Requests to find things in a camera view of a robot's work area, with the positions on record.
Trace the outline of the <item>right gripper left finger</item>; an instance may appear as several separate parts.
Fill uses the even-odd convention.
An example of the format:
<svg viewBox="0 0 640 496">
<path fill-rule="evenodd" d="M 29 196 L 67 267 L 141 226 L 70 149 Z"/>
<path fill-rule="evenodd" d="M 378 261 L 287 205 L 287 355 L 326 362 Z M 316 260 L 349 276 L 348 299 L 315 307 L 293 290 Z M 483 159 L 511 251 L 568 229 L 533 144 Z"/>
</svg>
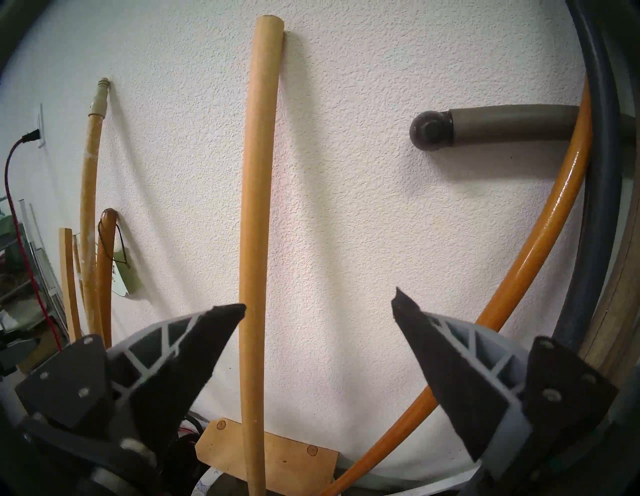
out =
<svg viewBox="0 0 640 496">
<path fill-rule="evenodd" d="M 162 453 L 246 310 L 234 303 L 157 322 L 109 349 L 102 337 L 87 335 L 30 372 L 15 392 L 28 414 L 45 419 L 41 430 L 51 439 L 96 446 L 130 439 Z"/>
</svg>

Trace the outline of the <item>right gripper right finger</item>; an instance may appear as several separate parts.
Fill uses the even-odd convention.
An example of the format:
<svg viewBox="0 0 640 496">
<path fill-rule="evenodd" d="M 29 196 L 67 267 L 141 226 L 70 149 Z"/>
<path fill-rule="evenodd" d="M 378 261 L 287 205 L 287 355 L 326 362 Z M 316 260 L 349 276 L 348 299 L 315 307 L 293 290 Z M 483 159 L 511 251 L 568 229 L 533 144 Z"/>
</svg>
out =
<svg viewBox="0 0 640 496">
<path fill-rule="evenodd" d="M 423 311 L 399 287 L 395 322 L 434 398 L 490 478 L 524 478 L 585 439 L 618 389 L 559 341 L 525 349 L 472 322 Z"/>
</svg>

